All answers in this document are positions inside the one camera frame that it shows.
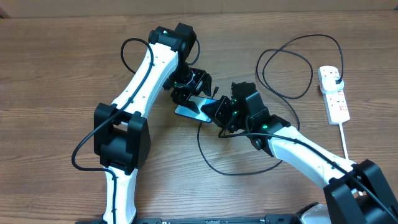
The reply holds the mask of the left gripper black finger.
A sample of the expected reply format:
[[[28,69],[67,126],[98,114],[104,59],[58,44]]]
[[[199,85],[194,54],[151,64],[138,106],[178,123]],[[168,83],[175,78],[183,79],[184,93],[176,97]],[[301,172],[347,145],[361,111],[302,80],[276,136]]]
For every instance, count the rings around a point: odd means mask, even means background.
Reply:
[[[188,108],[189,110],[193,111],[194,113],[199,113],[200,112],[196,101],[185,100],[185,101],[182,101],[180,103],[180,106]]]
[[[211,96],[212,77],[209,74],[204,74],[201,79],[200,91],[204,92],[206,96]]]

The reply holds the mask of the blue Samsung Galaxy smartphone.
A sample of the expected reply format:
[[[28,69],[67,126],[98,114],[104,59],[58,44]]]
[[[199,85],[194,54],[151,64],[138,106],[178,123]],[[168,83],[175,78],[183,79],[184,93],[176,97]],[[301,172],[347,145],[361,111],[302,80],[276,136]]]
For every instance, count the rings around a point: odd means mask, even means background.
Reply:
[[[214,103],[215,101],[216,100],[214,99],[205,98],[202,96],[192,96],[188,101],[188,107],[178,105],[175,109],[175,114],[204,123],[211,123],[212,120],[204,112],[202,112],[201,108],[202,106]]]

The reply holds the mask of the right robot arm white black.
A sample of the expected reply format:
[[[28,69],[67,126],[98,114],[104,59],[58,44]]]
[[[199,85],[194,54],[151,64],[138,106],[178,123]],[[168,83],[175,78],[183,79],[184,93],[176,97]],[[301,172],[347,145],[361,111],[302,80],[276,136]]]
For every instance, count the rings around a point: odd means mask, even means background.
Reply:
[[[307,139],[285,119],[270,114],[254,83],[233,83],[231,97],[201,107],[220,138],[246,136],[257,150],[299,170],[323,190],[326,203],[311,205],[296,223],[397,223],[397,199],[380,167],[356,163]]]

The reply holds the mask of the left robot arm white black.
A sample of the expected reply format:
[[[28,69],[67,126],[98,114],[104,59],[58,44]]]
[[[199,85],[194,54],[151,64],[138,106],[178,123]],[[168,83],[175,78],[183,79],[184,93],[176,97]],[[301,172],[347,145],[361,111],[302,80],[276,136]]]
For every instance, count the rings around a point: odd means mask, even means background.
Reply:
[[[106,175],[106,210],[100,223],[133,223],[137,171],[150,151],[150,110],[162,89],[170,90],[179,115],[209,123],[201,107],[211,103],[211,76],[186,62],[197,35],[189,25],[157,27],[145,42],[146,56],[125,90],[94,112],[94,153]]]

